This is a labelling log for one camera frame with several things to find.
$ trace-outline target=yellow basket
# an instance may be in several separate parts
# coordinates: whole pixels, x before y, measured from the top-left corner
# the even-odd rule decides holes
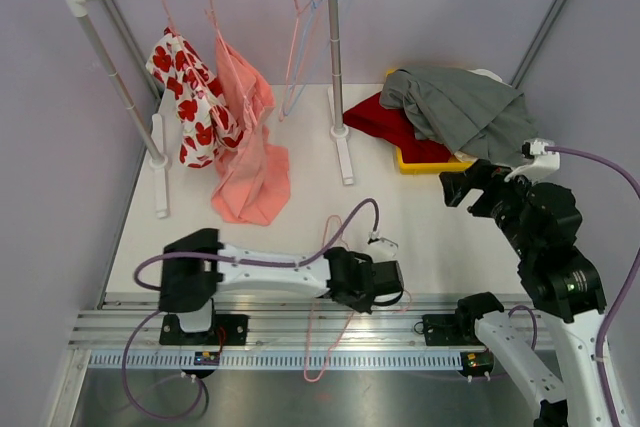
[[[395,72],[396,69],[390,69],[386,75]],[[422,164],[406,163],[402,158],[400,147],[396,147],[396,159],[398,161],[398,169],[404,175],[416,174],[439,174],[440,172],[464,172],[473,162],[460,162],[455,155],[452,155],[449,162],[429,162]]]

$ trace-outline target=perforated metal strip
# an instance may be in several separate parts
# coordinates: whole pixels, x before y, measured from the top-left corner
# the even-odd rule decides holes
[[[325,353],[312,353],[311,369],[319,369]],[[211,369],[196,365],[196,351],[136,350],[130,352],[127,367],[132,369]],[[91,354],[91,368],[120,368],[121,350],[95,350]],[[287,351],[233,351],[225,350],[220,365],[226,370],[302,370],[304,353]],[[334,352],[329,370],[461,370],[460,354],[447,351],[429,352]]]

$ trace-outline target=gray wall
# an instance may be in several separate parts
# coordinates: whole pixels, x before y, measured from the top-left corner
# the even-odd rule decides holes
[[[640,0],[570,0],[525,82],[540,130],[559,145],[599,153],[640,177]],[[640,203],[609,169],[565,156],[557,181],[584,215],[579,246],[600,270],[609,304],[640,239]],[[612,349],[640,418],[636,283],[612,327]]]
[[[389,68],[424,60],[484,67],[508,79],[551,1],[354,0],[342,29],[345,80],[380,82]],[[213,32],[203,14],[208,1],[168,2],[179,29],[211,60]],[[283,83],[294,20],[292,0],[216,0],[216,4],[227,40],[267,80]],[[148,53],[166,24],[160,1],[121,0],[120,5]],[[326,43],[326,30],[320,30],[318,44]],[[330,81],[325,65],[314,81]]]
[[[0,11],[0,412],[3,425],[36,426],[76,312],[102,286],[141,146],[63,0],[0,0]]]

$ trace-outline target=white table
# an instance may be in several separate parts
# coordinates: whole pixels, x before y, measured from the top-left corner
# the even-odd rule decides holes
[[[380,85],[346,85],[346,108],[380,90]],[[274,87],[276,98],[283,89]],[[134,284],[136,266],[165,245],[203,227],[220,229],[223,242],[251,250],[288,253],[315,252],[320,247],[327,217],[346,217],[365,197],[380,204],[380,231],[400,245],[398,260],[405,284],[416,294],[466,294],[491,290],[496,294],[523,294],[516,273],[517,256],[490,219],[467,213],[466,203],[444,205],[436,175],[401,175],[394,148],[352,129],[349,147],[356,183],[342,185],[335,144],[329,136],[327,86],[310,85],[295,111],[283,123],[274,113],[270,140],[289,149],[291,199],[269,227],[226,224],[211,208],[217,183],[212,166],[197,170],[179,163],[180,123],[173,101],[163,101],[167,152],[172,157],[168,185],[170,215],[157,219],[153,174],[145,162],[107,285],[107,293],[143,291]],[[304,219],[305,228],[299,228]],[[364,208],[347,229],[352,250],[363,249],[373,214]],[[149,267],[142,279],[158,284],[160,265]]]

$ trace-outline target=gray floor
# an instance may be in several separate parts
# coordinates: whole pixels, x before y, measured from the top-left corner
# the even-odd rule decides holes
[[[542,356],[558,374],[555,357]],[[175,374],[130,371],[134,395]],[[219,371],[205,381],[210,402],[178,425],[215,427],[521,427],[533,425],[523,398],[509,380],[468,385],[455,373],[327,372],[308,384],[301,372]],[[177,379],[148,391],[141,403],[175,415],[195,398],[196,387]],[[74,427],[167,425],[127,404],[117,370],[90,370]]]

